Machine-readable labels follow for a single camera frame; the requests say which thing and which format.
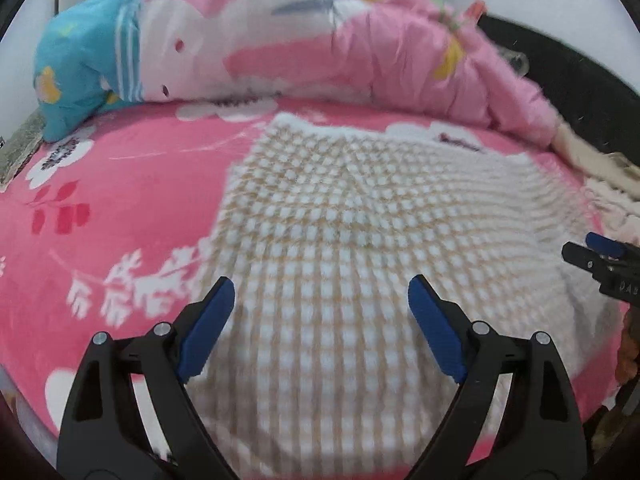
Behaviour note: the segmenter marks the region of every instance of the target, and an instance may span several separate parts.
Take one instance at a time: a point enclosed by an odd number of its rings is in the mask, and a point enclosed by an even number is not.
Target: beige cloth
[[[189,385],[220,451],[241,478],[414,464],[456,390],[408,310],[418,273],[501,333],[548,331],[578,373],[618,317],[561,261],[582,206],[526,156],[279,114],[234,172],[203,282],[237,293]]]
[[[588,178],[585,189],[600,214],[604,234],[640,246],[640,202],[596,178]]]
[[[604,180],[631,198],[640,200],[640,174],[635,171],[638,168],[630,163],[628,167],[621,165],[620,154],[612,157],[599,152],[562,120],[551,146],[571,167]]]

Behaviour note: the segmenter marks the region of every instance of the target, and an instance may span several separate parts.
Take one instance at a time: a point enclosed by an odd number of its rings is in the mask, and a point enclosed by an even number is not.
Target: white flower print
[[[91,287],[79,278],[74,278],[69,293],[66,295],[66,304],[71,307],[71,312],[78,319],[84,319],[91,308]]]
[[[196,121],[217,115],[228,123],[244,123],[271,114],[277,109],[278,104],[273,99],[240,99],[238,102],[229,100],[224,104],[191,103],[179,107],[175,115],[180,121]]]
[[[327,123],[329,121],[325,114],[308,107],[302,108],[296,115],[310,123]]]
[[[43,158],[36,162],[25,176],[29,189],[36,189],[49,180],[58,168],[64,168],[83,158],[94,145],[89,138],[95,133],[95,126],[80,128],[56,142]]]
[[[94,290],[96,294],[103,290],[100,316],[108,326],[119,328],[134,310],[149,319],[165,316],[177,301],[197,300],[206,268],[202,263],[210,254],[210,238],[201,238],[195,247],[173,249],[158,272],[141,275],[142,250],[138,249],[124,254],[104,280],[70,269],[58,258],[73,276],[66,304],[73,317],[84,319],[93,306]]]

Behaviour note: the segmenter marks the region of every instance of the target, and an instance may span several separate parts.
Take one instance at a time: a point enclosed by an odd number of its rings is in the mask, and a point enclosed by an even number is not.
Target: pink bedsheet
[[[380,132],[413,123],[470,148],[479,141],[505,154],[528,150],[578,186],[555,155],[507,136],[351,105],[143,105],[93,118],[41,149],[0,196],[0,363],[52,430],[62,416],[53,407],[60,370],[76,369],[95,332],[138,335],[194,299],[205,257],[199,241],[216,221],[228,170],[277,111]],[[574,380],[584,417],[611,391],[617,344],[613,338]]]

